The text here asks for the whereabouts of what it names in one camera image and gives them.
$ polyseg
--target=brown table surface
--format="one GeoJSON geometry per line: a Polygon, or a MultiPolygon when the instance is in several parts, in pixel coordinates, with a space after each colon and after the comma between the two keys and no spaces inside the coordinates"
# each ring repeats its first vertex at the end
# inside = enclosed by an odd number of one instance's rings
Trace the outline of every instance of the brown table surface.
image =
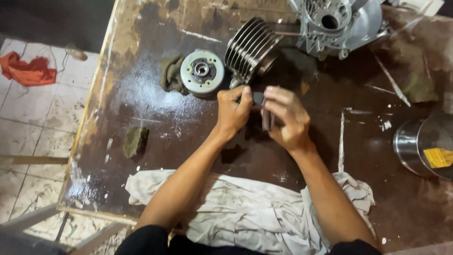
{"type": "MultiPolygon", "coordinates": [[[[285,1],[275,0],[237,3],[288,8],[285,1]]],[[[159,87],[159,60],[195,49],[208,49],[223,58],[235,33],[230,28],[239,28],[253,16],[269,22],[294,20],[292,14],[232,10],[225,4],[233,3],[116,0],[60,195],[61,210],[133,224],[144,206],[128,204],[127,177],[138,166],[140,170],[176,169],[217,120],[215,98],[183,96],[159,87]],[[122,153],[126,130],[134,126],[150,130],[146,153],[135,161],[122,153]],[[113,142],[107,150],[110,138],[113,142]]],[[[406,120],[424,118],[433,110],[453,113],[453,22],[391,8],[384,8],[384,17],[396,33],[386,42],[353,51],[343,61],[330,57],[319,62],[294,49],[294,42],[287,39],[280,44],[278,64],[265,77],[255,79],[252,89],[263,91],[268,84],[279,84],[301,97],[312,118],[310,136],[331,172],[338,171],[344,114],[344,171],[371,186],[376,206],[370,221],[378,239],[387,239],[383,249],[390,252],[453,240],[452,185],[410,173],[392,148],[393,134],[406,120]],[[408,107],[392,93],[392,84],[376,57],[398,85],[410,82],[413,74],[432,79],[440,101],[408,107]],[[305,95],[302,82],[309,84],[305,95]],[[357,114],[347,108],[371,113],[357,114]],[[390,121],[391,128],[382,131],[385,121],[390,121]]],[[[275,25],[277,30],[293,28],[275,25]]],[[[303,189],[297,165],[261,131],[260,122],[259,115],[251,116],[221,152],[212,172],[303,189]]]]}

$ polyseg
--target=orange rag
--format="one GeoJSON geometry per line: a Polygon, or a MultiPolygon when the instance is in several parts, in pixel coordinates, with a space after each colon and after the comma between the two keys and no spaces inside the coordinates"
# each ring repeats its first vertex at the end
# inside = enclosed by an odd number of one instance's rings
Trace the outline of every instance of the orange rag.
{"type": "Polygon", "coordinates": [[[21,61],[14,51],[0,58],[1,73],[27,87],[55,83],[57,70],[48,68],[48,64],[49,60],[45,57],[37,57],[30,63],[21,61]]]}

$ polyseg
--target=stainless steel container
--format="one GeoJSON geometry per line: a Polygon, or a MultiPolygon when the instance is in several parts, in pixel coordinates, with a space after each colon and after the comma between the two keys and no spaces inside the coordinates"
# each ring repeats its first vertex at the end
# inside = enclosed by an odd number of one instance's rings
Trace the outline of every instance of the stainless steel container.
{"type": "Polygon", "coordinates": [[[424,177],[453,180],[453,166],[431,168],[425,149],[443,148],[453,151],[453,116],[436,114],[424,120],[405,122],[393,137],[393,149],[401,163],[424,177]]]}

